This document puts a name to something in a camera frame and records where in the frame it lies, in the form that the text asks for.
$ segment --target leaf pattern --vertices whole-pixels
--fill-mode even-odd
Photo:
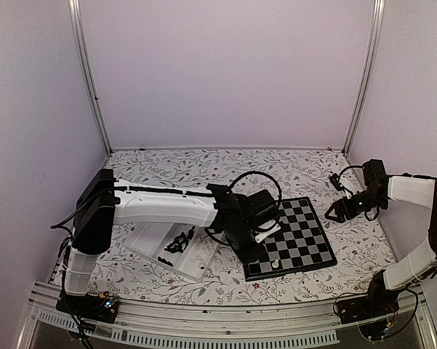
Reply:
[[[289,274],[258,282],[245,282],[233,251],[219,246],[201,282],[191,281],[129,251],[123,242],[135,224],[115,225],[111,248],[97,261],[89,285],[91,292],[108,290],[123,298],[197,305],[259,305],[307,302],[334,298],[343,292],[363,292],[372,275],[391,264],[394,256],[377,221],[359,216],[342,224],[327,221],[325,211],[342,197],[328,177],[348,165],[334,151],[283,150],[175,150],[120,151],[107,167],[117,178],[151,185],[205,186],[229,184],[241,173],[259,170],[274,176],[284,198],[310,197],[337,256],[331,268]],[[352,172],[346,177],[361,190]],[[265,177],[244,178],[238,193],[276,189]],[[58,272],[53,282],[61,285]]]

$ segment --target chessboard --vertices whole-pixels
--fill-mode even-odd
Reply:
[[[281,230],[262,242],[267,252],[258,261],[244,266],[246,281],[337,264],[309,198],[285,199],[278,213]]]

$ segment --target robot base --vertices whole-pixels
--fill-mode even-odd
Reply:
[[[114,302],[112,306],[107,308],[103,304],[103,299],[98,296],[86,294],[84,297],[80,297],[60,293],[56,308],[58,311],[73,314],[75,317],[81,316],[82,318],[114,324],[118,315],[119,302]]]
[[[363,321],[369,318],[387,315],[392,313],[393,310],[399,310],[399,304],[396,300],[382,304],[374,304],[367,299],[367,296],[350,300],[340,300],[336,302],[336,306],[341,324]]]

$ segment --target white wall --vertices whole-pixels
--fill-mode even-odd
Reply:
[[[0,348],[12,348],[31,287],[55,262],[65,234],[50,224],[103,157],[68,2],[0,0]]]
[[[390,174],[437,176],[437,1],[386,1],[380,46],[351,160]],[[427,235],[430,212],[391,203],[381,214],[399,258]],[[437,326],[437,276],[424,283]]]
[[[84,0],[114,148],[341,148],[373,0]]]

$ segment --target perforated metal strip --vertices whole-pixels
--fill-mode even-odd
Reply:
[[[41,310],[39,320],[61,329],[76,331],[76,324],[70,316],[59,313],[53,313],[48,310]],[[155,334],[145,334],[129,329],[114,328],[111,333],[98,335],[87,332],[104,340],[130,344],[143,348],[153,349],[283,349],[283,348],[317,348],[324,345],[337,344],[336,331],[323,331],[312,334],[297,335],[292,337],[279,337],[268,339],[203,339],[203,338],[185,338],[175,336],[161,336]]]

